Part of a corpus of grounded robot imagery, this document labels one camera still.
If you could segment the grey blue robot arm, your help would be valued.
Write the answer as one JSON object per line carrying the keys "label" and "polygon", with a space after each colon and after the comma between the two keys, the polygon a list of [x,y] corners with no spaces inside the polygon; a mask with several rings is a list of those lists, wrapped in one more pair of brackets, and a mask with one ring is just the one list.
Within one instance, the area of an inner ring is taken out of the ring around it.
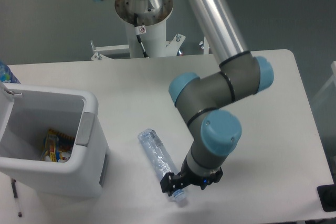
{"label": "grey blue robot arm", "polygon": [[[220,181],[221,164],[242,134],[238,119],[223,107],[270,87],[274,80],[270,63],[251,55],[225,0],[189,2],[219,72],[206,78],[185,73],[169,86],[171,99],[194,139],[181,171],[161,179],[161,189],[169,195],[189,185],[205,188]],[[126,24],[132,58],[167,56],[165,22],[172,8],[172,0],[115,0],[115,11]]]}

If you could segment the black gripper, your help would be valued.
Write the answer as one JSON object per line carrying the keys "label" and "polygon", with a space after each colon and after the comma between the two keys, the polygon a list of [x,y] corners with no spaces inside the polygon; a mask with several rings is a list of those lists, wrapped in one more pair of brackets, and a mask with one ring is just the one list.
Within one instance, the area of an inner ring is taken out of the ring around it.
{"label": "black gripper", "polygon": [[209,175],[197,175],[189,168],[187,162],[183,162],[179,174],[166,173],[160,181],[160,186],[163,193],[174,193],[189,185],[199,186],[201,190],[204,190],[212,183],[218,183],[222,176],[221,167],[212,170]]}

